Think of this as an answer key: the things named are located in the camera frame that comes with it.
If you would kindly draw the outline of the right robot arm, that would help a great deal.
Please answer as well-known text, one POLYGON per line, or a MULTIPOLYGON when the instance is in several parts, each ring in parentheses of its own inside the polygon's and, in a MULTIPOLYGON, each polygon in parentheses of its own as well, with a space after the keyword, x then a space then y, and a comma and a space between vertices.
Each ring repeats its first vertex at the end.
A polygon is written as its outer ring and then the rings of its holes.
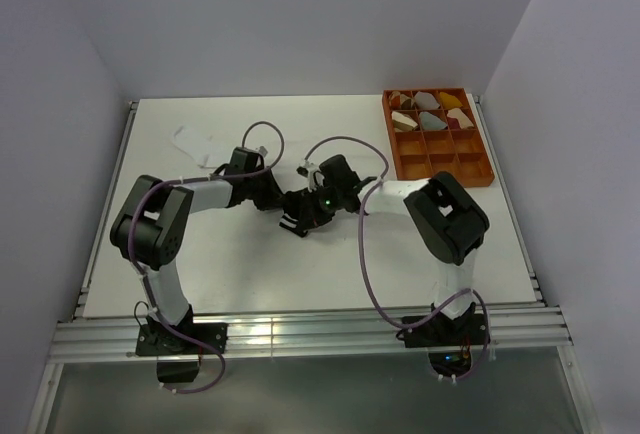
POLYGON ((357 246, 361 275, 367 295, 384 321, 406 332, 432 323, 435 337, 452 344, 468 328, 466 315, 480 306, 487 316, 485 301, 473 288, 476 255, 489 230, 488 216, 465 188, 448 172, 431 178, 398 181, 383 176, 362 179, 342 155, 319 165, 304 161, 297 173, 307 178, 304 193, 311 205, 332 216, 339 210, 358 214, 357 246), (432 311, 417 321, 404 323, 389 316, 373 290, 367 270, 364 228, 371 214, 397 214, 414 224, 440 280, 432 311))

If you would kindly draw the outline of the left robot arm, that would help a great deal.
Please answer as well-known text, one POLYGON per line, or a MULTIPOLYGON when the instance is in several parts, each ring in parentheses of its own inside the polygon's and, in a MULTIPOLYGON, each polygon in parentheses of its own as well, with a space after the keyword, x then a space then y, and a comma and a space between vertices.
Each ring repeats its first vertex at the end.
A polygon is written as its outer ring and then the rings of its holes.
POLYGON ((148 305, 144 341, 183 353, 196 337, 193 308, 180 283, 176 258, 189 216, 235 207, 246 200, 257 209, 280 207, 283 192, 260 151, 237 147, 230 161, 208 178, 163 181, 141 175, 134 182, 110 230, 110 242, 137 272, 148 305))

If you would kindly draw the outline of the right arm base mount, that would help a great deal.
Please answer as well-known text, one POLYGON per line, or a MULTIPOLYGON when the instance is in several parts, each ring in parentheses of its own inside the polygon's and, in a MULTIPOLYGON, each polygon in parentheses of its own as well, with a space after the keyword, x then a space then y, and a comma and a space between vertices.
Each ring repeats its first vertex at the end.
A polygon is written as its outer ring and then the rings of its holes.
POLYGON ((406 348, 483 346, 488 330, 482 314, 464 314, 454 320, 438 314, 428 323, 409 330, 399 330, 396 339, 406 348))

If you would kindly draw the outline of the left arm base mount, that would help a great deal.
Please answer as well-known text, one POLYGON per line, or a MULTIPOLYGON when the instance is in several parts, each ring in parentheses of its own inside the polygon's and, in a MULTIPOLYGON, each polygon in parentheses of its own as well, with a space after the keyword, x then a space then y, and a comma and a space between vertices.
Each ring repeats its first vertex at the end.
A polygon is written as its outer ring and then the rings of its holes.
POLYGON ((145 324, 139 329, 135 355, 167 357, 223 354, 228 339, 226 323, 196 323, 186 334, 176 335, 161 324, 145 324))

